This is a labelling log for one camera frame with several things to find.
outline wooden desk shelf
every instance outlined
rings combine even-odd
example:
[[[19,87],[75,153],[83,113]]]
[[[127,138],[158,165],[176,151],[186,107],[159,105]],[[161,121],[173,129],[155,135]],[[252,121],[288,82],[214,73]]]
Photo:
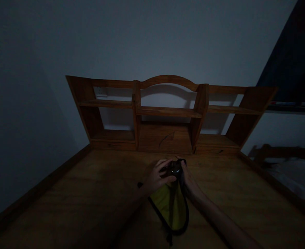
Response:
[[[209,105],[207,112],[250,114],[250,115],[260,115],[261,114],[261,112],[254,111],[251,109],[246,109],[246,108],[242,108],[242,107],[229,107],[229,106],[223,106],[223,105]]]
[[[96,142],[135,143],[135,135],[134,131],[101,130],[91,140]]]
[[[174,154],[235,154],[244,145],[264,113],[275,87],[240,87],[195,84],[175,75],[146,81],[98,80],[66,76],[83,125],[93,148],[138,150]],[[173,83],[197,92],[193,109],[143,107],[141,89]],[[132,89],[132,101],[97,100],[93,87]],[[209,94],[244,94],[238,107],[209,105]],[[133,131],[105,130],[99,107],[133,110]],[[226,135],[200,134],[206,113],[234,113]],[[143,122],[142,115],[188,117],[190,123]]]
[[[118,101],[118,100],[87,100],[78,103],[79,106],[87,106],[87,107],[110,107],[110,108],[123,108],[123,109],[131,109],[132,102],[131,101]]]
[[[202,114],[193,109],[186,108],[169,108],[169,107],[140,107],[137,109],[138,115],[152,115],[152,116],[169,116],[169,117],[188,117],[201,118]]]

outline drawer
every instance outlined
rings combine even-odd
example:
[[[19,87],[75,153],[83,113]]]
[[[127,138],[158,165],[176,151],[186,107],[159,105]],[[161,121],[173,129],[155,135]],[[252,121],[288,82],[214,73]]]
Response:
[[[223,148],[210,146],[197,146],[195,150],[196,155],[214,154],[214,155],[236,155],[238,148]]]
[[[93,149],[132,150],[132,151],[136,150],[135,143],[92,141],[90,144]]]

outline dark curtain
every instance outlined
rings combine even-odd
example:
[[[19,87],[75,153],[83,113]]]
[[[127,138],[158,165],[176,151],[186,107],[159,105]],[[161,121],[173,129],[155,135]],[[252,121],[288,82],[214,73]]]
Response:
[[[274,101],[305,102],[305,0],[299,0],[257,86],[278,86]]]

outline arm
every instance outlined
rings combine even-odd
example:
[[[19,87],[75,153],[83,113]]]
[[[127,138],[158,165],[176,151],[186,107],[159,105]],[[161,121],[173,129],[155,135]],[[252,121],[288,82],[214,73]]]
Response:
[[[79,239],[74,248],[107,248],[130,216],[153,192],[164,184],[176,180],[175,176],[160,177],[165,172],[159,173],[159,171],[167,166],[170,161],[172,160],[159,160],[143,186],[124,205],[119,206],[114,212],[105,217],[99,225],[95,226]]]
[[[215,205],[200,189],[193,175],[181,162],[188,197],[204,216],[212,221],[232,248],[262,248],[249,234],[240,228],[217,205]]]

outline wall outlet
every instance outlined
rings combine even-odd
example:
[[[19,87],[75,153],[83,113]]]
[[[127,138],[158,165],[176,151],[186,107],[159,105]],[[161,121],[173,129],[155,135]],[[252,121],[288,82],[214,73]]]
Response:
[[[96,97],[107,98],[106,87],[94,87]]]

